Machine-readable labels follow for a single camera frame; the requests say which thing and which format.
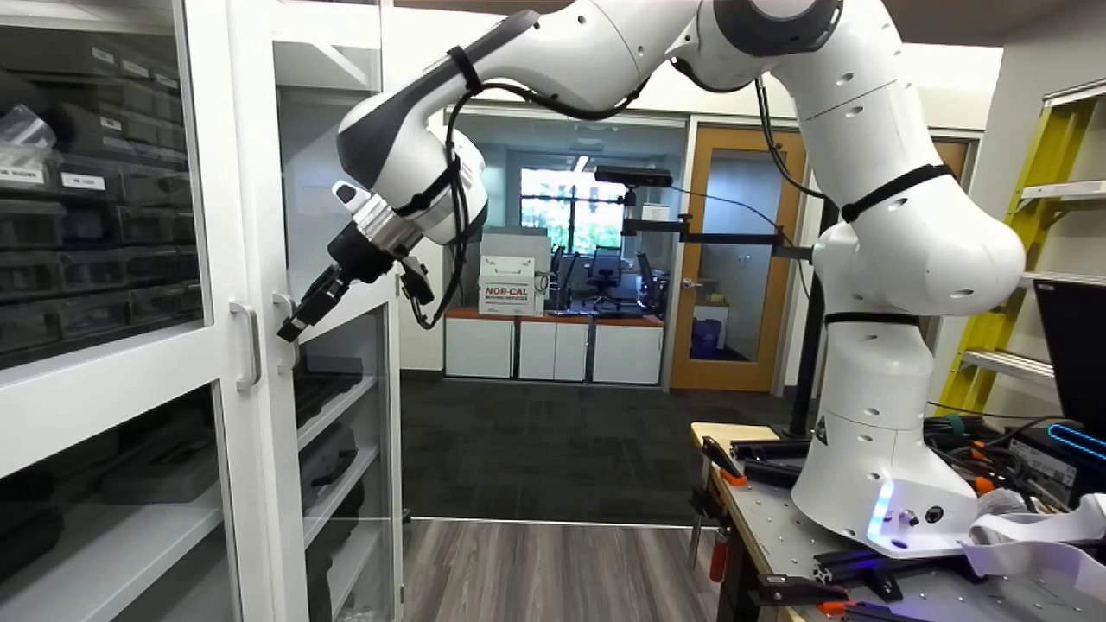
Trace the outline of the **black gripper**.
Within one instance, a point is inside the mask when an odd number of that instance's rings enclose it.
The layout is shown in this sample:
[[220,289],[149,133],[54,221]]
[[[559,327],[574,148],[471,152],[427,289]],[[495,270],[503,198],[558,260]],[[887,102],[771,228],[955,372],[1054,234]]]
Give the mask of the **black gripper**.
[[356,223],[344,223],[328,241],[328,255],[331,263],[312,281],[294,319],[283,319],[283,324],[275,327],[283,342],[298,342],[303,324],[317,324],[356,281],[373,283],[394,263],[394,255],[371,241]]

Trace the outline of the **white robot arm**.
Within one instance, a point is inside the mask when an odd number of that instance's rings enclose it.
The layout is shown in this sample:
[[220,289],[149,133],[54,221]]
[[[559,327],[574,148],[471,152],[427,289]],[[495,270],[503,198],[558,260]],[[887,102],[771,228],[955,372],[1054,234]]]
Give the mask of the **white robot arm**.
[[955,555],[983,501],[924,443],[932,351],[920,324],[1001,305],[1022,241],[939,162],[880,0],[570,0],[497,21],[341,117],[336,199],[350,223],[279,334],[298,339],[350,283],[391,270],[415,300],[432,298],[411,248],[471,238],[486,202],[480,152],[437,127],[440,109],[500,85],[567,117],[607,117],[664,65],[712,94],[779,79],[839,211],[813,248],[827,381],[793,504],[893,560]]

